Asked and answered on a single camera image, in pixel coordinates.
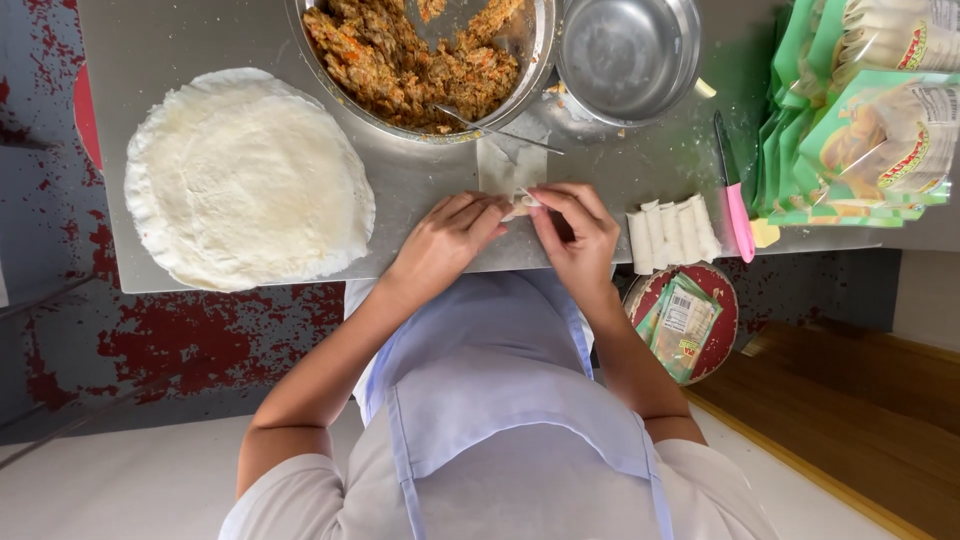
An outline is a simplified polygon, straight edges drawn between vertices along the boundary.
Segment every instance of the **wooden floor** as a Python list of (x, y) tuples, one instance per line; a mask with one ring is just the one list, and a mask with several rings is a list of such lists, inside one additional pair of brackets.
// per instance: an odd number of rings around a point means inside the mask
[(901, 537), (960, 539), (955, 359), (883, 334), (770, 323), (688, 389)]

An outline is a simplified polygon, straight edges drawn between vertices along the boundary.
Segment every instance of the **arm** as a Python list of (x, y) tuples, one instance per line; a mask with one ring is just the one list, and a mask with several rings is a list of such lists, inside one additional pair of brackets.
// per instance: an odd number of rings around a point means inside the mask
[(643, 418), (654, 442), (685, 439), (707, 444), (684, 395), (627, 319), (610, 266), (620, 227), (589, 184), (541, 184), (530, 189), (563, 215), (573, 239), (563, 241), (547, 211), (530, 208), (550, 262), (593, 329), (607, 388)]
[(410, 233), (370, 295), (276, 384), (253, 415), (237, 465), (237, 498), (281, 462), (300, 454), (332, 457), (327, 428), (371, 358), (420, 306), (443, 292), (507, 229), (502, 197), (446, 197)]

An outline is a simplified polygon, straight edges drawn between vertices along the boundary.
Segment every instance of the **knife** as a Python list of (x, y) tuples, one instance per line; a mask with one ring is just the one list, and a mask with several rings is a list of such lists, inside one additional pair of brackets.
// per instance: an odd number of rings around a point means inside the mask
[(713, 128), (716, 130), (717, 143), (720, 147), (720, 178), (727, 189), (727, 206), (730, 207), (730, 218), (733, 221), (733, 234), (736, 236), (736, 247), (744, 262), (754, 259), (756, 246), (754, 233), (750, 229), (750, 217), (743, 206), (743, 196), (740, 195), (740, 171), (733, 161), (733, 147), (730, 144), (730, 134), (723, 122), (723, 114), (718, 110), (713, 115)]

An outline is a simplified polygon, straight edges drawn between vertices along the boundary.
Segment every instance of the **woman's left hand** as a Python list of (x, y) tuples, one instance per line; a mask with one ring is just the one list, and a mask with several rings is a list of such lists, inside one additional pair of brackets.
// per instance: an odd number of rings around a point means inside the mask
[(494, 238), (513, 206), (503, 196), (464, 191), (445, 197), (407, 237), (380, 284), (413, 311), (444, 292)]

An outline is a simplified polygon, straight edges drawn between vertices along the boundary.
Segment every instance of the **hand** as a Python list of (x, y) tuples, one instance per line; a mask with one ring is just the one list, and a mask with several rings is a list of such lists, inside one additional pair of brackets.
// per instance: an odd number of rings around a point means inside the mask
[(445, 197), (403, 242), (380, 282), (411, 312), (444, 292), (487, 244), (507, 231), (513, 206), (502, 196), (464, 191)]
[(546, 209), (530, 207), (530, 217), (547, 257), (589, 320), (610, 303), (612, 295), (616, 296), (610, 267), (620, 226), (590, 184), (540, 184), (529, 191), (545, 206), (562, 214), (573, 230), (573, 239), (563, 241)]

